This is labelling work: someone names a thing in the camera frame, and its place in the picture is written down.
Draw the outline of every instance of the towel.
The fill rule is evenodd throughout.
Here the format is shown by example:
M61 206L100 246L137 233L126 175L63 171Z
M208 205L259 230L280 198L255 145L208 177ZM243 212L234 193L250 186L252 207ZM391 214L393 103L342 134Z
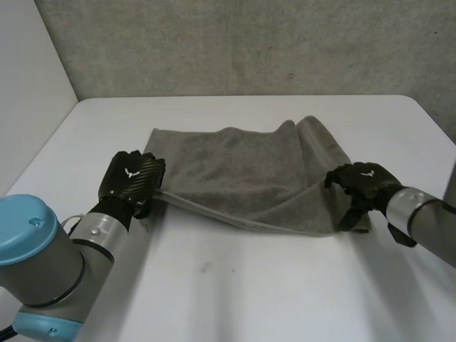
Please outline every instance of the towel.
M154 129L145 152L166 162L154 198L242 229L328 236L350 207L342 189L323 187L326 173L350 160L313 116L272 133ZM352 231L370 228L366 217Z

